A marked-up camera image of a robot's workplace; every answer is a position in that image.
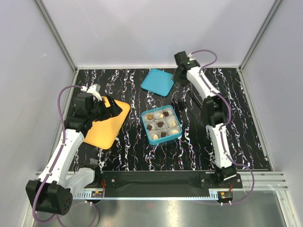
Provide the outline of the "teal tin lid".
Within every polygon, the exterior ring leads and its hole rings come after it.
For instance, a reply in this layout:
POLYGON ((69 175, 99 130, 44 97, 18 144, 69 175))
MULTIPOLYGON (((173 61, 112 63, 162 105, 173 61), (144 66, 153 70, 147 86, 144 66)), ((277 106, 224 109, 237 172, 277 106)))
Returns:
POLYGON ((173 75, 170 73, 158 69, 151 69, 143 80, 141 88, 159 96, 166 97, 174 85, 172 77, 173 75))

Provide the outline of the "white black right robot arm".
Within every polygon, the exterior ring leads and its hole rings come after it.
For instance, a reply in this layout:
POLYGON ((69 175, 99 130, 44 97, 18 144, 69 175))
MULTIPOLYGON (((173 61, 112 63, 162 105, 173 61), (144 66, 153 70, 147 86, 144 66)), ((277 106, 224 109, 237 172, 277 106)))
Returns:
POLYGON ((226 187, 236 176, 237 170, 231 158, 226 126, 231 121, 231 109, 226 98, 209 81, 201 66, 192 54, 185 51, 174 55, 177 69, 172 77, 175 82, 186 86, 191 83, 202 97, 201 118, 211 135, 215 153, 215 182, 226 187))

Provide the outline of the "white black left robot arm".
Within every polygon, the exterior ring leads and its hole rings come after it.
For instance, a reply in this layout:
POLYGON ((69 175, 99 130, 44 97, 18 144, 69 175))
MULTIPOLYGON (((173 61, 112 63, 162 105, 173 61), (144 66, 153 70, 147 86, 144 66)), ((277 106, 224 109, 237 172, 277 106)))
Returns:
POLYGON ((123 109, 111 96, 97 99, 92 93, 80 93, 75 98, 74 113, 64 120, 60 141, 38 179, 26 184, 26 193, 33 212, 65 215, 74 195, 85 186, 98 187, 102 175, 94 168, 83 167, 72 177, 67 173, 71 162, 84 142, 94 122, 116 120, 123 109))

